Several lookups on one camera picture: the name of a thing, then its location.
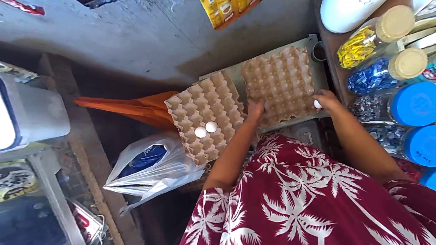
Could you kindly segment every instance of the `egg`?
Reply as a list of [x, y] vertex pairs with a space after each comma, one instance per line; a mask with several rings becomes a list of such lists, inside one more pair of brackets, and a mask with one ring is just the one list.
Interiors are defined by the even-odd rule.
[[207, 131], [203, 126], [195, 129], [195, 136], [197, 136], [198, 138], [204, 138], [206, 136], [206, 133]]
[[317, 109], [321, 109], [323, 106], [315, 99], [315, 101], [313, 102], [313, 105], [317, 108]]
[[206, 130], [209, 133], [214, 133], [217, 131], [217, 129], [218, 129], [218, 124], [216, 122], [210, 121], [210, 122], [206, 123]]

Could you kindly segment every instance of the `concrete wall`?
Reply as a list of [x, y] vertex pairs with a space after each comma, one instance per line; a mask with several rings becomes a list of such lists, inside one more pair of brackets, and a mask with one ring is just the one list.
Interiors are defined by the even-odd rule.
[[0, 3], [1, 42], [168, 85], [187, 86], [317, 31], [310, 0], [263, 0], [221, 31], [200, 0], [120, 0], [94, 10], [77, 0], [28, 2], [46, 15]]

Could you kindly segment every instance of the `egg carton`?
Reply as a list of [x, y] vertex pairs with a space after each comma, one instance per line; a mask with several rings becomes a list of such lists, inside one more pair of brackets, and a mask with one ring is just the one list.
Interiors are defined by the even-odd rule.
[[285, 48], [279, 55], [261, 56], [241, 64], [247, 98], [265, 99], [266, 113], [260, 127], [316, 113], [307, 49]]
[[[165, 101], [187, 155], [197, 165], [218, 158], [244, 121], [244, 105], [233, 82], [221, 72]], [[195, 129], [215, 121], [217, 131], [198, 138]]]

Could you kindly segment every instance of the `red shirt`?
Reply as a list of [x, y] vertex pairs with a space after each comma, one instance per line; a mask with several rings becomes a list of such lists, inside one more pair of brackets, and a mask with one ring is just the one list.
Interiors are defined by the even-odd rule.
[[231, 193], [200, 195], [180, 244], [436, 245], [435, 221], [435, 191], [266, 134]]

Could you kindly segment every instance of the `orange umbrella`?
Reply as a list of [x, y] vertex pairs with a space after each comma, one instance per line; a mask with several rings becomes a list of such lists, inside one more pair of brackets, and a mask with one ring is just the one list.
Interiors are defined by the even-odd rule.
[[116, 112], [154, 127], [177, 131], [173, 118], [164, 101], [179, 92], [169, 91], [140, 99], [99, 99], [79, 97], [74, 100], [79, 106]]

